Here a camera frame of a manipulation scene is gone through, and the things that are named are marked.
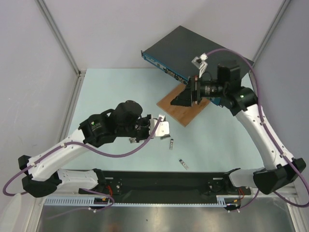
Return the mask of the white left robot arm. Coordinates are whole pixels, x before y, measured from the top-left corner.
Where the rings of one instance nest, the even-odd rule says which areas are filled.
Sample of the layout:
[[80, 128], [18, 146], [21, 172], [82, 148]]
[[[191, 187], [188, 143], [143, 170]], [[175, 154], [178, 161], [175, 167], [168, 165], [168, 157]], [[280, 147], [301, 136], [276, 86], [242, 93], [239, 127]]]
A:
[[149, 141], [158, 122], [151, 115], [142, 117], [143, 109], [135, 101], [128, 100], [100, 114], [93, 114], [73, 131], [71, 135], [35, 157], [21, 156], [18, 159], [26, 176], [22, 186], [26, 193], [35, 198], [52, 193], [77, 193], [84, 189], [102, 193], [106, 180], [99, 169], [90, 171], [65, 170], [68, 162], [87, 151], [97, 151], [111, 144], [118, 137]]

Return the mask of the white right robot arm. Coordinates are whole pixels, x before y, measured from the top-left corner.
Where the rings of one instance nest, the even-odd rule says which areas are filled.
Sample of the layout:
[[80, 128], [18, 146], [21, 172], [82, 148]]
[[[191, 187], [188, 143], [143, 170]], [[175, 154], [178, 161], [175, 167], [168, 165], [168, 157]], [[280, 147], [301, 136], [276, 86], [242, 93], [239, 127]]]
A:
[[219, 98], [220, 106], [226, 107], [250, 135], [263, 161], [261, 169], [234, 169], [222, 182], [227, 194], [234, 194], [240, 186], [258, 188], [263, 194], [275, 193], [278, 189], [301, 177], [306, 167], [302, 158], [294, 155], [283, 145], [269, 125], [255, 92], [241, 84], [240, 66], [232, 61], [217, 66], [217, 77], [202, 79], [208, 66], [202, 58], [192, 63], [199, 74], [191, 76], [185, 89], [171, 101], [172, 105], [192, 106], [203, 98]]

